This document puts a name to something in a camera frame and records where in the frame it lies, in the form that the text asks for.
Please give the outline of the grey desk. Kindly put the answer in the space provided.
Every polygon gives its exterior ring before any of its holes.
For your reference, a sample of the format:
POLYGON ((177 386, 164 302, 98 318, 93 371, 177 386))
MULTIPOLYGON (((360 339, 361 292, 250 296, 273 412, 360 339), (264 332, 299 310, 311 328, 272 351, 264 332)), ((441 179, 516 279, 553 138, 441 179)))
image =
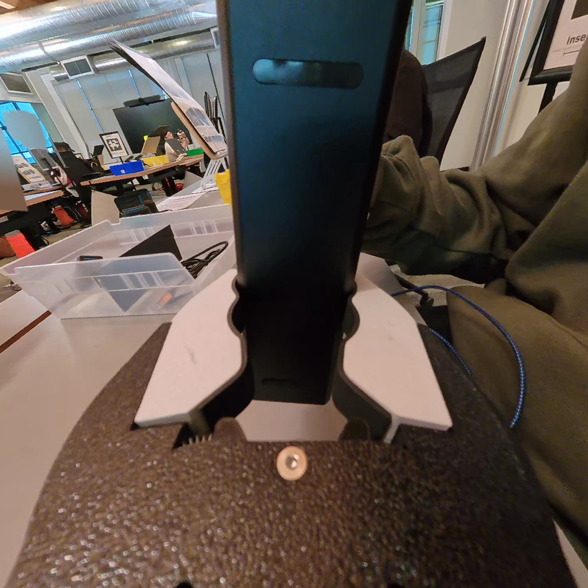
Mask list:
POLYGON ((103 386, 172 315, 57 318, 1 302, 1 531, 26 526, 56 454, 103 386))

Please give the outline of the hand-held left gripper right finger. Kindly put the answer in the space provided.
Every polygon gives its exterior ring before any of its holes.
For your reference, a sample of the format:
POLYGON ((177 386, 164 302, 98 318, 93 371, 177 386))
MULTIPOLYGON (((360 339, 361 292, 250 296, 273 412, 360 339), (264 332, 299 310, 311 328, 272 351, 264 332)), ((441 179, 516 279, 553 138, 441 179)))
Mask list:
POLYGON ((413 316, 368 278, 356 276, 355 331, 342 347, 339 411, 391 442, 401 425, 449 430, 453 423, 413 316))

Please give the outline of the silver document stand base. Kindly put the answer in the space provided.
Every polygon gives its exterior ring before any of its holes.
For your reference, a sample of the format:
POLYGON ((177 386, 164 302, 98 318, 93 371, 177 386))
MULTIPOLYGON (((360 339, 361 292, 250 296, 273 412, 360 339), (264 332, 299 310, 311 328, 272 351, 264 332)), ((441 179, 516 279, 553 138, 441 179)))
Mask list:
POLYGON ((226 171, 228 171, 228 163, 229 162, 227 157, 210 160, 205 169, 200 187, 202 189, 207 189, 216 186, 218 177, 222 176, 226 171))

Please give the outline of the black and blue backpack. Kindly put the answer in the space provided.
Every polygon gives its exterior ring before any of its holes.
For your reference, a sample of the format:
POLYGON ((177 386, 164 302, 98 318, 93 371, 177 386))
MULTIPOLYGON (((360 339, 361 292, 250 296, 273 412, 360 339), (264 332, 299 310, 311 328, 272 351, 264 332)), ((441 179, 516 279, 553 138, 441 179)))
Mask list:
POLYGON ((149 190, 127 192, 114 199, 120 218, 157 214, 159 211, 149 190))

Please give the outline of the person's right forearm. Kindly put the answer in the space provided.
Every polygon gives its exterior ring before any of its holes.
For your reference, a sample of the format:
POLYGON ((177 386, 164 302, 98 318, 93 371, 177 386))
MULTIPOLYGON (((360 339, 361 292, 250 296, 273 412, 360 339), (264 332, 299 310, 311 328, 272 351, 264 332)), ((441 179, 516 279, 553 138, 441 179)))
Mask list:
POLYGON ((441 171, 408 136, 385 143, 361 252, 409 275, 489 282, 556 211, 586 163, 585 43, 567 90, 475 171, 441 171))

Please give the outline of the large black screen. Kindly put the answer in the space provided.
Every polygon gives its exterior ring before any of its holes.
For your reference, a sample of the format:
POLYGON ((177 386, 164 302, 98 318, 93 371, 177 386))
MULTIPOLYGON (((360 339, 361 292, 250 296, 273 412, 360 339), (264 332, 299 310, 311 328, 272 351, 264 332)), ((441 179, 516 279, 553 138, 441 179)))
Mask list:
POLYGON ((149 136, 160 126, 167 127, 174 136, 177 136, 178 131, 183 131, 190 139, 190 145, 199 146, 194 135, 178 118, 172 108, 172 100, 169 98, 149 105, 117 107, 113 109, 113 113, 134 153, 141 151, 144 137, 149 136))

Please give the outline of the clear plastic bin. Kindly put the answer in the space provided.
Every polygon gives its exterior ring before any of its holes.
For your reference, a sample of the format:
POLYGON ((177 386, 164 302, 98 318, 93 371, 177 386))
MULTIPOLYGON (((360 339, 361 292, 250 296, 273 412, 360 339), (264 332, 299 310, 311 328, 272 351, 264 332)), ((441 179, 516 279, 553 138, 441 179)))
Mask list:
POLYGON ((108 221, 7 264, 1 273, 59 319, 107 318, 174 313, 123 313, 94 277, 104 263, 170 226, 178 244, 181 267, 192 278, 192 298, 234 267, 235 240, 228 205, 162 212, 108 221), (103 261, 77 262, 83 254, 103 261))

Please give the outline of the person's green jacket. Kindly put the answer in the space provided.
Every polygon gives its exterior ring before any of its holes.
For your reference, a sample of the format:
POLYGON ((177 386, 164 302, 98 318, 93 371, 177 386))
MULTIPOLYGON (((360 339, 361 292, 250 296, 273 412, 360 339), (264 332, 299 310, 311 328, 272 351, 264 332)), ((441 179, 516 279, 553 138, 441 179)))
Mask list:
POLYGON ((587 166, 511 258, 456 290, 510 333, 526 395, 514 429, 563 526, 587 545, 587 166))

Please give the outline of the black framed sign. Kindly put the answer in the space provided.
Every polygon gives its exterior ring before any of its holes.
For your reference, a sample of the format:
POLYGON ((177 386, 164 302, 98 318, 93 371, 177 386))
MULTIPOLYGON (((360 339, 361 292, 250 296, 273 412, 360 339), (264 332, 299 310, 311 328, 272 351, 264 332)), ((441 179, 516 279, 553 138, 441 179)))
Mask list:
POLYGON ((587 1, 548 1, 519 81, 543 85, 539 112, 550 104, 557 85, 569 82, 587 42, 587 1))

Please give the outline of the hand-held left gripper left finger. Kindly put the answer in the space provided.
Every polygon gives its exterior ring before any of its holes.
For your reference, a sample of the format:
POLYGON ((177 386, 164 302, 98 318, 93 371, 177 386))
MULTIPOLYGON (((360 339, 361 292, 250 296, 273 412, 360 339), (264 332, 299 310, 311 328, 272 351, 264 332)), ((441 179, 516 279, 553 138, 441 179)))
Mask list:
POLYGON ((134 417, 139 427, 195 423, 207 410, 239 417, 252 403, 243 335, 233 324, 237 270, 229 269, 197 293, 173 318, 134 417))

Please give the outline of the blue braided cable teal plug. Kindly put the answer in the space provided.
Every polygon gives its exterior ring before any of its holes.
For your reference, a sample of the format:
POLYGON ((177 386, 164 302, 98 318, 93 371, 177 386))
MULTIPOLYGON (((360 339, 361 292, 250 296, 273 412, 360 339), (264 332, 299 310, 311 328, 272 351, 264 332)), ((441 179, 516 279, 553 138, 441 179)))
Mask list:
POLYGON ((523 415, 523 411, 525 408, 525 400, 527 394, 527 372, 525 361, 523 355, 511 336, 511 334, 506 330, 506 328, 496 319, 494 318, 489 312, 484 310, 481 306, 474 303, 470 299, 466 298, 462 294, 456 292, 455 290, 445 288, 444 286, 439 285, 425 285, 425 286, 402 286, 402 290, 398 292, 394 292, 389 294, 392 298, 399 298, 401 296, 408 295, 409 293, 416 293, 421 298, 426 298, 428 296, 429 290, 437 290, 440 292, 444 292, 447 295, 450 295, 454 298, 461 300, 463 303, 468 305, 477 313, 480 313, 486 320, 488 320, 494 328, 498 330, 498 332, 505 338, 506 342, 509 344, 511 351, 513 352, 514 358, 516 360, 516 365, 518 369, 518 397, 517 402, 514 410, 513 417, 509 423, 509 429, 515 430, 518 427, 520 422, 521 416, 523 415))

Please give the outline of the rows of office desks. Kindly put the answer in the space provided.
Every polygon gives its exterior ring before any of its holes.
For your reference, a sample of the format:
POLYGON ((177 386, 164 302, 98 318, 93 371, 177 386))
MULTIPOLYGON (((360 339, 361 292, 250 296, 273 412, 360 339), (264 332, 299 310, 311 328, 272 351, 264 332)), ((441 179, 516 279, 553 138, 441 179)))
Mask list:
MULTIPOLYGON (((73 187, 75 190, 77 190, 78 187, 94 188, 102 184, 125 185, 129 184, 131 180, 135 180, 137 178, 145 178, 149 179, 152 183, 157 183, 167 178, 172 178, 177 174, 180 168, 191 167, 193 165, 200 164, 201 162, 203 162, 203 160, 203 154, 198 154, 196 156, 191 157, 183 156, 182 158, 180 158, 180 160, 177 160, 175 162, 170 162, 158 166, 151 166, 147 169, 135 173, 125 173, 120 176, 105 175, 97 178, 86 179, 78 183, 72 182, 72 185, 70 187, 73 187)), ((23 192, 22 196, 24 198, 24 203, 26 206, 24 210, 27 211, 27 209, 32 207, 33 205, 60 198, 63 196, 65 191, 66 187, 53 185, 48 188, 32 190, 30 192, 23 192)))

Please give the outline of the printed instruction sheet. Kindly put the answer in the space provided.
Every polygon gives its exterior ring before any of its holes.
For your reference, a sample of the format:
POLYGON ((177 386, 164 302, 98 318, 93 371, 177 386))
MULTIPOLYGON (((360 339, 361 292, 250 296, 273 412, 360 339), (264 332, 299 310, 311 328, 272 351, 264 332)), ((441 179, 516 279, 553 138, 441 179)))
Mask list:
POLYGON ((152 58, 113 40, 108 43, 118 55, 156 83, 172 100, 172 108, 190 135, 211 160, 228 156, 228 146, 198 102, 152 58))

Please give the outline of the black mesh office chair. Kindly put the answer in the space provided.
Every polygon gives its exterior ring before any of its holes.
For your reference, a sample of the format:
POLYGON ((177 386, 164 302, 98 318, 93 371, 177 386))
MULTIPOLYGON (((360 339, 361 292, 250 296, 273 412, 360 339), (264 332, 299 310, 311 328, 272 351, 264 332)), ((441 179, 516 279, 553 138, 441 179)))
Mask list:
POLYGON ((401 53, 386 136, 408 136, 420 158, 441 162, 477 72, 486 37, 427 65, 401 53))

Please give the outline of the dark stand panel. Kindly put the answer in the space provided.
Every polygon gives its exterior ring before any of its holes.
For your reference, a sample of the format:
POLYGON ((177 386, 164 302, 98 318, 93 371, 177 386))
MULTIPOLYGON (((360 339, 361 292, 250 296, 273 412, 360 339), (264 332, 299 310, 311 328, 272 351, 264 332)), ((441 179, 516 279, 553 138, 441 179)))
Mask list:
POLYGON ((410 8, 217 1, 255 400, 329 400, 410 8))

